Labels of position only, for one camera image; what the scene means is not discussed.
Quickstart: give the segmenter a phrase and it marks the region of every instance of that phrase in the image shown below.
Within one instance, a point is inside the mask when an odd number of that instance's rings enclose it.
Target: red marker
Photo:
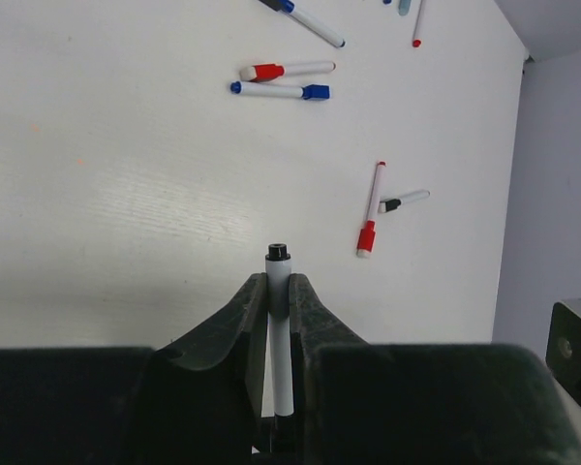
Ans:
[[[417,11],[417,19],[415,20],[415,29],[413,30],[413,48],[418,48],[422,45],[422,24],[424,23],[424,4],[425,0],[420,0],[419,10]]]
[[[263,82],[273,80],[282,76],[317,75],[331,73],[336,69],[333,61],[316,61],[312,63],[297,63],[294,65],[278,65],[270,63],[267,65],[248,66],[239,71],[241,80],[252,82]]]
[[[372,184],[372,193],[370,194],[370,206],[368,207],[368,216],[366,217],[366,224],[359,233],[359,240],[357,241],[357,256],[362,259],[369,259],[372,253],[372,247],[375,245],[375,226],[377,221],[377,212],[379,211],[379,203],[381,201],[381,178],[382,172],[385,168],[385,162],[377,163],[377,171],[375,172],[375,181]]]

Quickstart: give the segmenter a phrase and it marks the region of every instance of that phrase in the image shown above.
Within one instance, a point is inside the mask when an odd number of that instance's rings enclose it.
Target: black marker cap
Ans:
[[[382,203],[385,203],[385,212],[393,211],[403,204],[398,199],[392,199],[391,201],[382,201]]]
[[[269,253],[265,257],[270,262],[283,262],[290,259],[291,256],[287,252],[287,244],[269,244]]]

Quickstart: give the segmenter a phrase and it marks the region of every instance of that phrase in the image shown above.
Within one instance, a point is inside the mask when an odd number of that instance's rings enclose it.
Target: white surface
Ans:
[[[269,353],[273,387],[273,409],[288,417],[294,412],[292,400],[291,319],[289,317],[289,280],[292,260],[264,261],[269,298]]]
[[[581,50],[581,0],[496,0],[536,60]]]
[[[524,48],[492,0],[450,0],[413,49],[417,5],[311,2],[336,49],[257,0],[0,0],[0,346],[164,346],[278,241],[370,341],[489,341]],[[323,59],[328,102],[228,90]],[[384,194],[432,198],[362,261],[379,159]]]
[[[526,70],[494,336],[544,357],[553,304],[581,297],[581,51]]]

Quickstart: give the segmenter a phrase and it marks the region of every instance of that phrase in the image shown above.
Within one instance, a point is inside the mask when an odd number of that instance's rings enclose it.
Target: red marker cap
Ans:
[[[250,79],[253,82],[260,82],[263,80],[273,80],[284,75],[284,67],[275,64],[256,65],[254,67],[256,77]]]
[[[370,258],[372,248],[375,245],[375,222],[367,221],[361,232],[359,232],[359,240],[357,241],[357,256],[363,259]]]

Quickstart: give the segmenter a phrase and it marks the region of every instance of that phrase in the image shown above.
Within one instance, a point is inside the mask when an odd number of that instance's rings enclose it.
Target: marker cap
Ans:
[[[357,256],[362,259],[370,258],[372,248],[375,245],[375,222],[367,221],[363,229],[359,233],[359,240],[357,241]]]
[[[256,82],[263,80],[273,80],[284,75],[284,67],[274,63],[267,65],[248,66],[243,68],[239,75],[241,80],[253,80]]]
[[[303,88],[303,95],[301,98],[303,100],[327,100],[329,99],[329,86],[312,84],[306,85]]]

